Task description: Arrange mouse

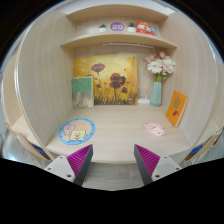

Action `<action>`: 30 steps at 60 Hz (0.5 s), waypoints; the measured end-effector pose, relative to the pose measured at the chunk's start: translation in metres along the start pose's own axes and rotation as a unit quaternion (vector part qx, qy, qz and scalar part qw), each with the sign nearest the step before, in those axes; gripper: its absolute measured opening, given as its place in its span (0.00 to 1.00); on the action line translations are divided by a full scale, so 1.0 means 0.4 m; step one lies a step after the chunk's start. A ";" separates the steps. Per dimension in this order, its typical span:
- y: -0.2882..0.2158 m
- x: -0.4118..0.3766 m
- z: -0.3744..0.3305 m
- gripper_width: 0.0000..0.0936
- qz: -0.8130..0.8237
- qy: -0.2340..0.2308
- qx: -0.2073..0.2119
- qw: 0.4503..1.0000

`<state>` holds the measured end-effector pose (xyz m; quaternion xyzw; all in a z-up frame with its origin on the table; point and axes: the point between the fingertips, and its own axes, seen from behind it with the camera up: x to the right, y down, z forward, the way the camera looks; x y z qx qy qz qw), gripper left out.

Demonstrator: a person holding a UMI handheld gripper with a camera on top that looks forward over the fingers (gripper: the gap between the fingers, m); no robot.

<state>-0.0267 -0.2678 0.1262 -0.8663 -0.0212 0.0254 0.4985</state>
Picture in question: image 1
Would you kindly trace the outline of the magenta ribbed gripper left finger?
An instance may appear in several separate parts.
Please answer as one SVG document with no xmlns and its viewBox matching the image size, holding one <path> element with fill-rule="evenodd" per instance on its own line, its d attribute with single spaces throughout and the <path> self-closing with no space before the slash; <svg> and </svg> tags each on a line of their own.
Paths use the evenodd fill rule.
<svg viewBox="0 0 224 224">
<path fill-rule="evenodd" d="M 45 171 L 48 171 L 65 180 L 82 186 L 93 156 L 93 145 L 85 146 L 71 155 L 59 156 L 51 162 Z"/>
</svg>

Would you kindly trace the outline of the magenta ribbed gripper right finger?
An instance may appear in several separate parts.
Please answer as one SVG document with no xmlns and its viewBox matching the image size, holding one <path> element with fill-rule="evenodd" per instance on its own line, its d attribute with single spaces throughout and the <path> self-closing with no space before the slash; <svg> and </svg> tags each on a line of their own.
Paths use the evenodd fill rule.
<svg viewBox="0 0 224 224">
<path fill-rule="evenodd" d="M 181 170 L 169 156 L 159 156 L 137 144 L 134 145 L 134 156 L 144 185 Z"/>
</svg>

